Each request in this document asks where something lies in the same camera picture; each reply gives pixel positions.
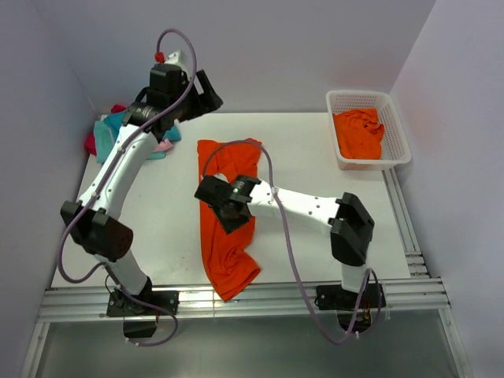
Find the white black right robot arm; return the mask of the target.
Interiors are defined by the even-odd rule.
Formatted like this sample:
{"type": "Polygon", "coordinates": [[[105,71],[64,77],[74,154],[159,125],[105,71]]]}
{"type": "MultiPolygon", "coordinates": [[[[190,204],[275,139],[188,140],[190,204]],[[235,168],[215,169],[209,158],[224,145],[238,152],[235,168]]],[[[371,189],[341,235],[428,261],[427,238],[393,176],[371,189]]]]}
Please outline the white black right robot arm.
{"type": "Polygon", "coordinates": [[[329,238],[332,256],[341,264],[342,279],[338,286],[317,290],[319,299],[341,301],[343,309],[362,302],[377,305],[381,286],[370,283],[366,287],[362,282],[375,222],[357,195],[306,195],[240,175],[232,182],[204,176],[195,197],[201,202],[202,253],[217,258],[217,263],[206,264],[206,272],[223,299],[236,296],[258,275],[258,267],[244,249],[252,242],[256,218],[275,217],[329,238]]]}

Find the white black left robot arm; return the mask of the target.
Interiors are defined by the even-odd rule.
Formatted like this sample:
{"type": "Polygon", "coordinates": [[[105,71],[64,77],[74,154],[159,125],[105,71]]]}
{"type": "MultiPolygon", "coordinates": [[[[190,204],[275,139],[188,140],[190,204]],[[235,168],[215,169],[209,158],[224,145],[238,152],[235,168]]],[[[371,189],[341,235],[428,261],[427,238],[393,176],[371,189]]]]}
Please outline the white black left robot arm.
{"type": "Polygon", "coordinates": [[[176,122],[211,113],[222,104],[205,71],[189,77],[178,64],[157,63],[149,85],[125,110],[99,174],[77,201],[61,206],[64,236],[108,272],[135,314],[150,311],[154,296],[150,278],[131,251],[133,231],[119,221],[124,201],[144,161],[176,122]]]}

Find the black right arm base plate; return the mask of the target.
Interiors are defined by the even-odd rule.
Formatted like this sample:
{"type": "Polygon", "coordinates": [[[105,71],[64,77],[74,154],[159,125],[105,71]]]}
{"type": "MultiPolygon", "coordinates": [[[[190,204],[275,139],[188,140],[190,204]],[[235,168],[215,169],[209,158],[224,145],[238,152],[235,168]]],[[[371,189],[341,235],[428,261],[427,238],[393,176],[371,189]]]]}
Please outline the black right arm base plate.
{"type": "MultiPolygon", "coordinates": [[[[339,326],[346,331],[350,326],[352,313],[358,294],[345,291],[341,284],[316,286],[315,305],[321,311],[335,310],[339,326]]],[[[368,283],[362,295],[353,332],[365,332],[373,323],[372,311],[383,310],[387,305],[384,289],[380,283],[368,283]]]]}

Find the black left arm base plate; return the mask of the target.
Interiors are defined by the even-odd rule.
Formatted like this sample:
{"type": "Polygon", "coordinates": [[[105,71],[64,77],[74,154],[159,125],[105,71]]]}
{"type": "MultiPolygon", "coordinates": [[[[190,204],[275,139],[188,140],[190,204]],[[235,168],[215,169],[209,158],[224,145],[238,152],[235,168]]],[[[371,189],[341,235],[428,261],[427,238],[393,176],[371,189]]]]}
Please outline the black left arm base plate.
{"type": "Polygon", "coordinates": [[[123,319],[123,333],[129,339],[149,339],[158,328],[161,315],[168,310],[176,315],[179,305],[178,291],[154,291],[145,299],[147,305],[139,304],[128,298],[123,292],[114,289],[109,294],[106,310],[108,318],[123,319]]]}

